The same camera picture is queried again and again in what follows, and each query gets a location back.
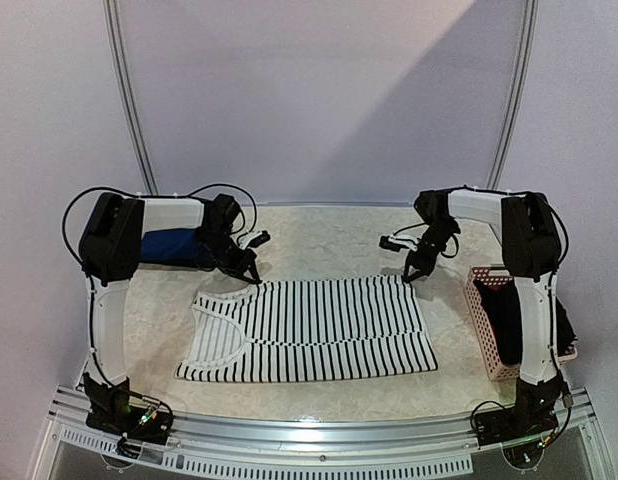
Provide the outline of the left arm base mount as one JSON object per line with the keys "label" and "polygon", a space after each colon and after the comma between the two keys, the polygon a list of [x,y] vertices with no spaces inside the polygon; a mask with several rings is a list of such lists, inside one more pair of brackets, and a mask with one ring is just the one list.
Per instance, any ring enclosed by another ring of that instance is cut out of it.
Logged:
{"label": "left arm base mount", "polygon": [[166,445],[174,421],[173,410],[163,401],[118,385],[98,383],[88,373],[82,378],[90,409],[86,425],[123,439]]}

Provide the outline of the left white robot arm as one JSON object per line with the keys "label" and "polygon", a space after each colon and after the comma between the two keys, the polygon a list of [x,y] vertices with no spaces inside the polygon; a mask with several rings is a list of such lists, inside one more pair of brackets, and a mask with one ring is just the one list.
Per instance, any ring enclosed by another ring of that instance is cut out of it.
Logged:
{"label": "left white robot arm", "polygon": [[265,230],[238,232],[243,211],[231,195],[138,196],[102,188],[78,245],[88,289],[89,360],[99,385],[127,381],[123,315],[130,281],[140,264],[218,270],[257,284],[255,250]]}

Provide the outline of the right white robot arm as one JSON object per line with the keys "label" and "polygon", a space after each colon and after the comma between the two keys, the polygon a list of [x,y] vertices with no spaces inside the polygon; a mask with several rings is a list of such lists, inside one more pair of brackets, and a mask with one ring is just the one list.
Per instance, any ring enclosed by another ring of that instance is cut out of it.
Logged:
{"label": "right white robot arm", "polygon": [[457,221],[499,229],[501,257],[513,277],[521,313],[522,359],[519,378],[546,384],[558,375],[555,283],[563,249],[546,197],[536,192],[496,192],[470,187],[425,190],[414,201],[427,230],[410,248],[402,278],[410,283],[432,273]]}

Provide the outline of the black white striped tank top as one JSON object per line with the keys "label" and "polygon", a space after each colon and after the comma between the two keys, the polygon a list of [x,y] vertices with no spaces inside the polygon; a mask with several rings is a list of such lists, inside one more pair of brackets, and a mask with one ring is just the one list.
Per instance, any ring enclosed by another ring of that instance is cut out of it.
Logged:
{"label": "black white striped tank top", "polygon": [[191,382],[297,383],[435,371],[412,287],[397,276],[289,280],[201,292],[175,371]]}

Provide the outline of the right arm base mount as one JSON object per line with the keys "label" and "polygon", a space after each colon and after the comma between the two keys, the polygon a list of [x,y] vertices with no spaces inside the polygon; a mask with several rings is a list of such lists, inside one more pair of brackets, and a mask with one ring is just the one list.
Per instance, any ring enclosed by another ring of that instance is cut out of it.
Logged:
{"label": "right arm base mount", "polygon": [[573,397],[561,378],[539,385],[516,381],[515,402],[511,407],[483,401],[470,414],[470,426],[480,446],[549,435],[538,441],[546,449],[566,430],[571,420]]}

